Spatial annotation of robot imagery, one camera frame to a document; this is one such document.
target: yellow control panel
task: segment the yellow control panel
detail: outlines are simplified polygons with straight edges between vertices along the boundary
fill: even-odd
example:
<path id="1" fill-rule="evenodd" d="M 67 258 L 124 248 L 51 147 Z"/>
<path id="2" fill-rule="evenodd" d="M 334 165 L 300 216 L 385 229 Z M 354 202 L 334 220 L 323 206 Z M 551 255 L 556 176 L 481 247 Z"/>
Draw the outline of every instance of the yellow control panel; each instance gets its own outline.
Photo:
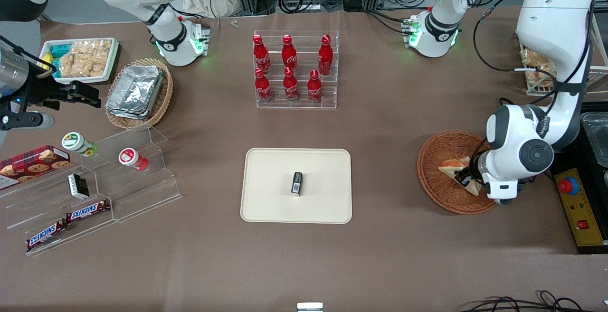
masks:
<path id="1" fill-rule="evenodd" d="M 571 169 L 554 177 L 576 244 L 579 247 L 603 245 L 604 239 L 580 183 L 578 171 Z"/>

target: snack box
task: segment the snack box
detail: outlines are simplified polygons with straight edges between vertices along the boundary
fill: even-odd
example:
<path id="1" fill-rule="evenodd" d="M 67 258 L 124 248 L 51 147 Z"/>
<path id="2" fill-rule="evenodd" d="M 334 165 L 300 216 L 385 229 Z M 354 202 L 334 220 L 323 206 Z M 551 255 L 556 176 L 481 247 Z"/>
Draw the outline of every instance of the snack box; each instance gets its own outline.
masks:
<path id="1" fill-rule="evenodd" d="M 0 190 L 70 165 L 70 156 L 46 145 L 0 162 Z"/>
<path id="2" fill-rule="evenodd" d="M 42 45 L 42 50 L 40 51 L 40 55 L 38 56 L 40 59 L 44 57 L 50 51 L 50 48 L 55 45 L 72 45 L 76 41 L 93 41 L 98 39 L 105 39 L 112 41 L 112 46 L 110 46 L 110 53 L 108 55 L 108 60 L 106 61 L 106 67 L 104 68 L 103 76 L 92 76 L 92 77 L 58 77 L 55 78 L 57 83 L 61 84 L 69 84 L 70 81 L 77 80 L 82 83 L 98 83 L 105 82 L 109 80 L 110 75 L 115 66 L 116 55 L 118 54 L 119 42 L 115 38 L 89 38 L 89 39 L 63 39 L 63 40 L 49 40 L 45 41 Z"/>

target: round wicker basket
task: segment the round wicker basket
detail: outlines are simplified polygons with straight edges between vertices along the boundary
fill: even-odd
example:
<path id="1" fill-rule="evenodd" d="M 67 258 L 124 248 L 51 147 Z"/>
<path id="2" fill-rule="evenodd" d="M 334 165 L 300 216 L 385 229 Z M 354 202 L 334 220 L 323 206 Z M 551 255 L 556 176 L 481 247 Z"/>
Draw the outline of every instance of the round wicker basket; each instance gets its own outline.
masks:
<path id="1" fill-rule="evenodd" d="M 485 189 L 475 196 L 438 169 L 446 160 L 471 156 L 481 141 L 477 135 L 452 130 L 433 135 L 420 149 L 417 161 L 420 183 L 437 204 L 451 212 L 477 215 L 496 206 Z M 480 152 L 488 149 L 484 143 Z"/>
<path id="2" fill-rule="evenodd" d="M 154 102 L 154 107 L 152 107 L 152 115 L 147 120 L 136 120 L 136 119 L 126 119 L 124 117 L 117 117 L 111 115 L 106 109 L 106 115 L 110 122 L 113 125 L 118 126 L 120 128 L 131 129 L 137 126 L 141 126 L 144 123 L 148 123 L 149 126 L 154 126 L 161 120 L 162 116 L 165 115 L 167 108 L 169 107 L 169 101 L 171 100 L 171 94 L 173 94 L 173 78 L 169 73 L 169 69 L 167 66 L 163 64 L 161 61 L 156 59 L 139 59 L 132 62 L 130 65 L 142 65 L 142 66 L 150 66 L 154 65 L 159 69 L 162 69 L 165 76 L 161 82 L 161 88 L 158 91 L 158 95 L 156 96 L 156 102 Z M 114 77 L 114 81 L 112 82 L 112 86 L 110 87 L 108 97 L 112 94 L 112 91 L 116 87 L 116 82 L 120 78 L 120 75 L 124 72 L 124 70 L 128 67 L 125 66 L 120 72 Z"/>

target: foil container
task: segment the foil container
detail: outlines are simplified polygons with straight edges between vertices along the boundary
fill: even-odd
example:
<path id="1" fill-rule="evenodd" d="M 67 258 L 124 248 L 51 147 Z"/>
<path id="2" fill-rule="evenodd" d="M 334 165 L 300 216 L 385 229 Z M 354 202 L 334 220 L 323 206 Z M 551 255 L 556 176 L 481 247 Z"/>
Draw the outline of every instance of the foil container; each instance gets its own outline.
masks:
<path id="1" fill-rule="evenodd" d="M 161 88 L 163 71 L 156 66 L 131 65 L 120 75 L 106 109 L 114 116 L 145 120 Z"/>

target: table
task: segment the table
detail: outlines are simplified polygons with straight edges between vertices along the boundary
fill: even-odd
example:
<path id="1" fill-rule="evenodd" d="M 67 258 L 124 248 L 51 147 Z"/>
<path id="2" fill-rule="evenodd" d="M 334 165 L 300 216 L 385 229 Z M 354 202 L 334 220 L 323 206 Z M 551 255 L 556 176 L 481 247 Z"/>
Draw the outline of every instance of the table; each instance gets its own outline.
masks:
<path id="1" fill-rule="evenodd" d="M 401 11 L 395 16 L 408 16 Z M 517 66 L 518 7 L 496 9 L 479 30 L 482 54 Z M 517 104 L 523 74 L 485 67 L 471 9 L 450 52 L 427 59 L 363 13 L 272 15 L 222 22 L 209 56 L 170 67 L 175 91 L 157 125 L 178 201 L 103 228 L 40 256 L 0 227 L 5 311 L 456 311 L 493 295 L 535 300 L 546 289 L 599 310 L 608 256 L 574 255 L 554 185 L 541 176 L 509 206 L 458 216 L 422 190 L 415 159 L 443 130 L 483 135 L 497 98 Z M 141 23 L 41 24 L 43 40 L 114 37 L 119 68 L 159 57 Z M 251 74 L 254 30 L 339 30 L 337 111 L 258 110 Z M 101 95 L 107 86 L 100 87 Z M 11 132 L 0 158 L 67 132 L 93 141 L 120 132 L 102 109 L 62 104 L 45 131 Z M 345 148 L 352 156 L 352 221 L 346 225 L 246 223 L 239 216 L 245 154 L 252 147 Z M 0 225 L 6 217 L 0 213 Z"/>

